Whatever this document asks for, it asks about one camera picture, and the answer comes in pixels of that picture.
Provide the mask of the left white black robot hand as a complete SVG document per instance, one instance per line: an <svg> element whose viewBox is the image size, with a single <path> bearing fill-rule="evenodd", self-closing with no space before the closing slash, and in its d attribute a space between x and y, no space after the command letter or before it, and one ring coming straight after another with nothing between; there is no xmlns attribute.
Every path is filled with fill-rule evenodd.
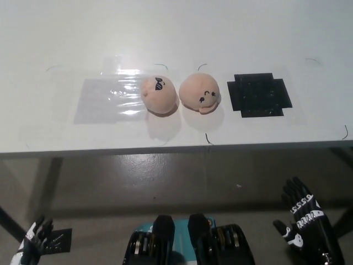
<svg viewBox="0 0 353 265"><path fill-rule="evenodd" d="M10 265L38 264L54 228L53 220L41 215L26 232Z"/></svg>

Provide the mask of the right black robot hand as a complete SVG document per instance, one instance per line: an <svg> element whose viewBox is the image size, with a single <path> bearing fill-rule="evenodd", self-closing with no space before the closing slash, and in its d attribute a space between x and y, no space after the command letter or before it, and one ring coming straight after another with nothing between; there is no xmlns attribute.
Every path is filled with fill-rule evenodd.
<svg viewBox="0 0 353 265"><path fill-rule="evenodd" d="M290 249L307 264L345 264L329 218L307 186L298 177L288 179L281 198L294 222L287 226L275 220L273 225Z"/></svg>

